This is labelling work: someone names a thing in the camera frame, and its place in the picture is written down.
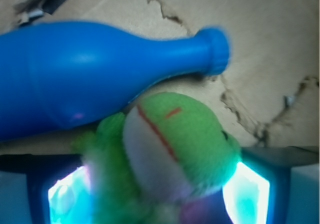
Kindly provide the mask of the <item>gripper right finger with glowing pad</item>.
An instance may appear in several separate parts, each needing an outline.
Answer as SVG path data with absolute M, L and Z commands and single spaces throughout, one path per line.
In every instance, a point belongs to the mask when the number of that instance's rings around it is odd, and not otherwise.
M 234 224 L 318 224 L 319 148 L 243 148 L 222 193 Z

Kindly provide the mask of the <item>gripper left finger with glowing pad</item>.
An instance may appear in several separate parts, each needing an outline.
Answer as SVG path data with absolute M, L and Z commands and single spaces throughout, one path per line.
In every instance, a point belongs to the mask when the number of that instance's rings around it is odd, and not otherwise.
M 1 155 L 2 224 L 89 224 L 89 174 L 80 155 Z

